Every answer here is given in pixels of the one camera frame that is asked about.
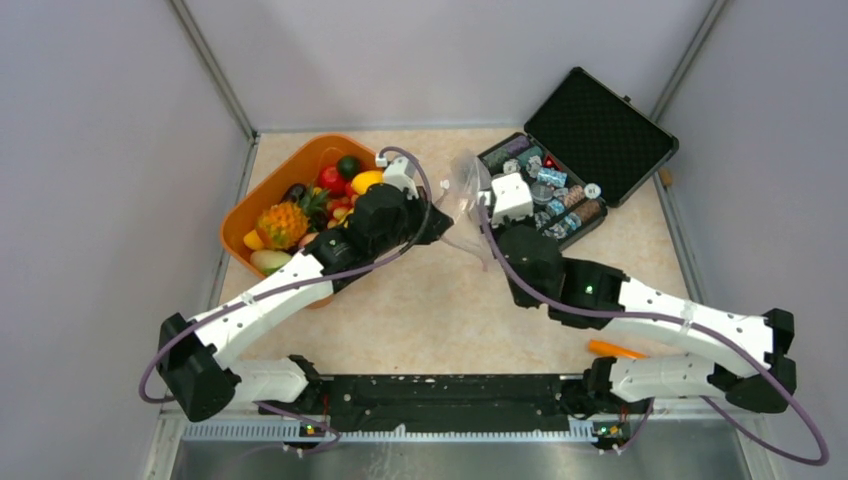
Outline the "clear zip top bag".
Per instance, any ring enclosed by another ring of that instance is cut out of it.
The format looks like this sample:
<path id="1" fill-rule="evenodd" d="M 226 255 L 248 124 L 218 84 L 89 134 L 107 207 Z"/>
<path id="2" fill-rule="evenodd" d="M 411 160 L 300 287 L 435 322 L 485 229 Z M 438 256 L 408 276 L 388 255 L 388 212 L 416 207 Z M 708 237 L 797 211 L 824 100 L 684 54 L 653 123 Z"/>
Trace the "clear zip top bag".
<path id="1" fill-rule="evenodd" d="M 450 174 L 441 182 L 443 193 L 436 207 L 453 225 L 442 235 L 448 246 L 476 257 L 487 271 L 493 259 L 484 237 L 478 212 L 481 192 L 491 187 L 491 174 L 470 150 L 461 151 L 451 162 Z"/>

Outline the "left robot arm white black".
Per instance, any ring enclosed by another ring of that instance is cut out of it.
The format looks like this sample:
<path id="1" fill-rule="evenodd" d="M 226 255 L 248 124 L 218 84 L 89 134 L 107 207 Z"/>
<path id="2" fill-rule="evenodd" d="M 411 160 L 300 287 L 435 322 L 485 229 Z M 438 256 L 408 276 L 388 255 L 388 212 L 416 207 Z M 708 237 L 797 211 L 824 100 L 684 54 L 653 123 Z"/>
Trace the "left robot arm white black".
<path id="1" fill-rule="evenodd" d="M 240 297 L 190 319 L 175 313 L 164 320 L 150 368 L 190 421 L 207 420 L 234 399 L 241 378 L 231 366 L 253 342 L 404 250 L 439 240 L 453 224 L 423 196 L 378 184 L 341 225 L 319 233 Z"/>

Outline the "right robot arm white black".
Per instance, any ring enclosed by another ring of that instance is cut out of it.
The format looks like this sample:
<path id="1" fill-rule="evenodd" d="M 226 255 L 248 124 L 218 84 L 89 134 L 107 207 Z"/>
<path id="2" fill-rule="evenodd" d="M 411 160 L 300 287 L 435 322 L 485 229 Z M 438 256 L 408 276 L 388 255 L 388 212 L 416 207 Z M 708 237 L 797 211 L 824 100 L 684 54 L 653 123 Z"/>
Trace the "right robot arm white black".
<path id="1" fill-rule="evenodd" d="M 644 337 L 681 354 L 644 359 L 604 357 L 586 374 L 586 397 L 600 412 L 650 398 L 722 398 L 755 413 L 796 407 L 795 362 L 788 351 L 794 316 L 725 312 L 656 290 L 623 271 L 566 258 L 555 241 L 526 225 L 487 240 L 516 305 L 544 305 L 567 327 Z"/>

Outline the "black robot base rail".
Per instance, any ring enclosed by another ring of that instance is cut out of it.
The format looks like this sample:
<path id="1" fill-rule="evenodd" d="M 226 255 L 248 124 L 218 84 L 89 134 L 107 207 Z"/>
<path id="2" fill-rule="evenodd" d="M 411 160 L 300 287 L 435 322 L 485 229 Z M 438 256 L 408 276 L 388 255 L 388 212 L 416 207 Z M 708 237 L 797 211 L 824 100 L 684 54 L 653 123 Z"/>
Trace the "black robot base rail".
<path id="1" fill-rule="evenodd" d="M 530 433 L 565 431 L 597 414 L 643 414 L 648 403 L 590 393 L 561 374 L 336 375 L 309 383 L 291 403 L 264 400 L 259 412 L 275 408 L 342 433 Z"/>

